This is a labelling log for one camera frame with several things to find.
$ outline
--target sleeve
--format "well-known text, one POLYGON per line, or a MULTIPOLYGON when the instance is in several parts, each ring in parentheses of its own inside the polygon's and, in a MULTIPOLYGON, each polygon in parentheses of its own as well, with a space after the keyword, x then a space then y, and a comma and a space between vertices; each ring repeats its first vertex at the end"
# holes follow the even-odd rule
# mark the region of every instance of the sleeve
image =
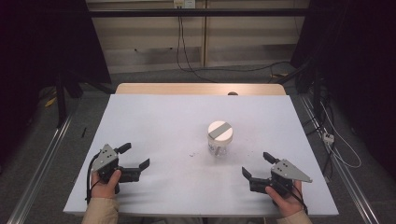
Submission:
POLYGON ((83 224, 116 224, 119 220, 119 204, 114 199, 91 198, 82 219, 83 224))
POLYGON ((312 224, 304 210, 289 217, 278 219, 276 222, 277 224, 312 224))

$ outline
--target white cable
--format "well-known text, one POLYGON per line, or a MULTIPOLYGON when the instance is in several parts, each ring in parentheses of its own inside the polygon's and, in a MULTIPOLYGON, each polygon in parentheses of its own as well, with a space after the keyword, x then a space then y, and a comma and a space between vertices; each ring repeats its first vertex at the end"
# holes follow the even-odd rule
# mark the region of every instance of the white cable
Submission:
MULTIPOLYGON (((329 120, 330 124, 332 125, 332 121, 330 120, 330 117, 329 117, 329 114, 326 111, 326 108, 324 107, 322 102, 320 102, 320 104, 321 104, 321 106, 324 109, 324 113, 326 114, 327 119, 329 120)), ((339 161, 341 161, 346 166, 349 166, 351 168, 359 168, 359 167, 361 167, 361 158, 359 157, 358 153, 356 153, 355 149, 353 149, 353 147, 343 138, 343 136, 341 136, 341 134, 339 132, 337 132, 337 130, 335 130, 335 127, 333 125, 332 125, 332 128, 334 129, 335 133, 349 146, 349 148, 352 150, 352 152, 356 155, 356 157, 359 160, 359 165, 351 165, 351 164, 347 163, 346 161, 344 161, 337 153, 335 153, 332 150, 332 147, 330 146, 330 144, 327 143, 328 146, 329 146, 330 151, 334 154, 334 157, 337 158, 339 161)))

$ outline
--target container lid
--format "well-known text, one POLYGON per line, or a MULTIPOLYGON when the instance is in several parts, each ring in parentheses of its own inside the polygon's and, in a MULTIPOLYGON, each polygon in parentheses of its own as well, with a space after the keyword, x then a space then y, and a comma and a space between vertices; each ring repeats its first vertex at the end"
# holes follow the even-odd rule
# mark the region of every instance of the container lid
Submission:
POLYGON ((233 140, 233 127, 225 121, 217 120, 209 125, 207 139, 220 147, 225 147, 233 140))

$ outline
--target human hand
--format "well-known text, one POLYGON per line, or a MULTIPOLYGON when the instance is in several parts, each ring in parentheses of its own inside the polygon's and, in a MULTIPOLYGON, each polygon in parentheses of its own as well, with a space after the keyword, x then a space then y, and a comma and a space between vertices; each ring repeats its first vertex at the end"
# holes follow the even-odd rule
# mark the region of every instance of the human hand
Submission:
MULTIPOLYGON (((276 202, 276 204, 279 207, 279 212, 282 217, 289 217, 291 215, 296 214, 297 212, 300 212, 303 210, 303 205, 297 201, 294 197, 292 197, 290 194, 286 195, 285 198, 282 198, 273 188, 271 187, 266 187, 265 191, 267 194, 276 202)), ((302 199, 303 195, 302 193, 302 183, 300 180, 295 180, 294 181, 294 188, 292 192, 302 199)))
POLYGON ((115 197, 115 187, 119 183, 121 177, 121 171, 114 171, 113 175, 110 177, 108 183, 102 183, 100 176, 97 172, 91 174, 91 196, 93 198, 108 198, 112 199, 115 197))

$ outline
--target white tabletop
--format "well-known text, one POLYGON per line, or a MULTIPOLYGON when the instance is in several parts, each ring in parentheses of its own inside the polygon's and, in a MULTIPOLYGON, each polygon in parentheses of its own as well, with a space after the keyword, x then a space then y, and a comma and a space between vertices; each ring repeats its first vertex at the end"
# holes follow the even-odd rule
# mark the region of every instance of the white tabletop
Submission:
POLYGON ((332 195, 305 137, 289 96, 131 95, 110 97, 64 211, 83 215, 86 175, 104 144, 132 148, 120 165, 137 167, 150 158, 139 182, 121 183, 120 213, 159 217, 269 217, 278 215, 266 194, 251 192, 244 166, 254 177, 270 177, 264 151, 287 159, 313 179, 303 183, 311 216, 337 215, 332 195), (228 154, 207 148, 215 120, 233 126, 228 154))

